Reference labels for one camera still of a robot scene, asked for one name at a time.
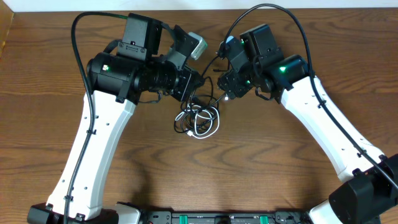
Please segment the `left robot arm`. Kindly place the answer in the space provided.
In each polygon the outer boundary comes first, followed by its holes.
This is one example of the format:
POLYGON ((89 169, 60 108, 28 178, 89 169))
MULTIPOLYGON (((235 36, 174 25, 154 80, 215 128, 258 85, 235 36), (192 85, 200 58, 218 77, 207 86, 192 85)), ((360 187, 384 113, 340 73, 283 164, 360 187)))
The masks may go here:
POLYGON ((145 91, 184 102, 204 83, 187 65, 207 44, 201 36, 131 13, 122 39, 79 69, 85 86, 83 112, 66 166, 45 203, 31 206, 29 223, 141 223, 129 203, 103 205, 116 147, 145 91))

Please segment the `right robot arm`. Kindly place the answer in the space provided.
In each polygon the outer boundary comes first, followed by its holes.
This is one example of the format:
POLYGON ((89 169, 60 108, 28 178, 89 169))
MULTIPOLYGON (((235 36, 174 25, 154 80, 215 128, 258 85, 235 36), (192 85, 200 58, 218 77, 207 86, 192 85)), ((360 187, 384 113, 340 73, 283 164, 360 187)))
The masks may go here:
POLYGON ((397 157, 373 146, 332 102, 299 55, 284 57, 262 24, 220 44, 230 68, 218 79, 229 98, 254 90, 290 111, 323 149, 341 181, 307 215, 311 223, 379 223, 397 205, 397 157))

